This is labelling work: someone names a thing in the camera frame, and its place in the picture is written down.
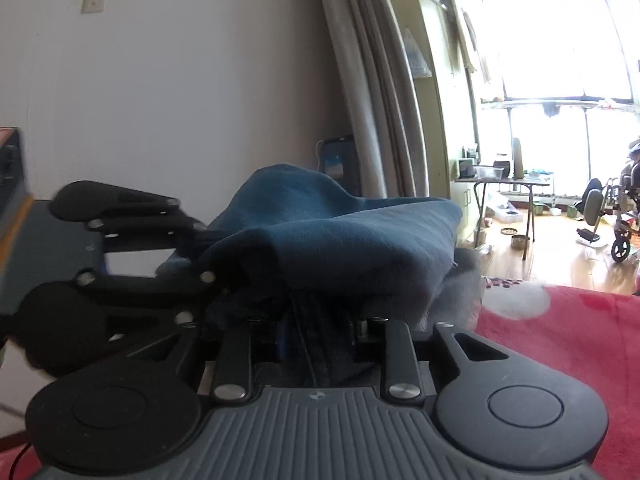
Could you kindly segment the blue denim jeans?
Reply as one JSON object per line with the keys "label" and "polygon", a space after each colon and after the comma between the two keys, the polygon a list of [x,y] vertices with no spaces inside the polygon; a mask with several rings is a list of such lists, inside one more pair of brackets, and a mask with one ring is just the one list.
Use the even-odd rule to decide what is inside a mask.
{"label": "blue denim jeans", "polygon": [[416,326],[454,267],[460,220],[446,198],[358,197],[320,172],[274,165],[156,273],[209,272],[231,309]]}

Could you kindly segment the stack of folded clothes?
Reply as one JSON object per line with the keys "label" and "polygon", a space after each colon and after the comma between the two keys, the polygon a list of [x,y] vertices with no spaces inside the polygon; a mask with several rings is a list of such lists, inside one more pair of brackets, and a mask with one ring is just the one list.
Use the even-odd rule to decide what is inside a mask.
{"label": "stack of folded clothes", "polygon": [[480,256],[473,249],[457,248],[454,266],[423,315],[418,330],[430,334],[437,322],[475,330],[485,287],[485,279],[480,275]]}

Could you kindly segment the folding table with items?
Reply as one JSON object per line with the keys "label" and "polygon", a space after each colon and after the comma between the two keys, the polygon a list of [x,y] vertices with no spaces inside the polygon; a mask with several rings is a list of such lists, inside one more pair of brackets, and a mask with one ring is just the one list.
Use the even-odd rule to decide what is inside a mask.
{"label": "folding table with items", "polygon": [[478,219],[474,229],[473,236],[473,248],[480,248],[480,231],[483,229],[484,221],[486,217],[486,205],[487,205],[487,189],[489,185],[512,185],[522,186],[527,190],[527,216],[526,216],[526,228],[522,260],[525,261],[529,252],[530,244],[536,240],[536,229],[534,220],[534,188],[548,188],[550,183],[546,180],[542,180],[537,177],[525,177],[524,176],[524,164],[522,155],[522,144],[519,138],[512,140],[512,155],[513,155],[513,169],[514,175],[509,177],[503,177],[500,174],[497,176],[479,177],[474,174],[473,177],[457,178],[454,180],[456,183],[469,183],[472,184],[473,196],[478,210]]}

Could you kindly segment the pink floral bed blanket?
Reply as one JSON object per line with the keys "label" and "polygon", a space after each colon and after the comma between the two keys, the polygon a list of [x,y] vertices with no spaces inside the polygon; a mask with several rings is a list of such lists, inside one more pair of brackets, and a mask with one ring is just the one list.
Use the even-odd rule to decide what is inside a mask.
{"label": "pink floral bed blanket", "polygon": [[[424,401],[349,379],[352,322],[214,305],[201,321],[55,378],[29,402],[43,479],[634,479],[639,303],[490,283],[476,330],[410,330]],[[250,402],[198,395],[204,338],[279,326],[280,364]]]}

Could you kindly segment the grey window curtain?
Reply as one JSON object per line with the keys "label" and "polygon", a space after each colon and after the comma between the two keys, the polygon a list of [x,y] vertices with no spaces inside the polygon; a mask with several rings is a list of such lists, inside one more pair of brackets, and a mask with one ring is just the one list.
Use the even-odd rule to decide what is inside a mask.
{"label": "grey window curtain", "polygon": [[390,0],[321,0],[368,197],[425,197],[416,90]]}

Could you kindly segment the dark blue box by wall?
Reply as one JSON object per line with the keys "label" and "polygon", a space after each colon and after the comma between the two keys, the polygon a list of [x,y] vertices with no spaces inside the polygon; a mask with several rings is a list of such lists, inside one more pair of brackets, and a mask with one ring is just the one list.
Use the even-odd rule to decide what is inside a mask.
{"label": "dark blue box by wall", "polygon": [[349,194],[361,194],[359,159],[353,136],[323,141],[319,148],[319,167]]}

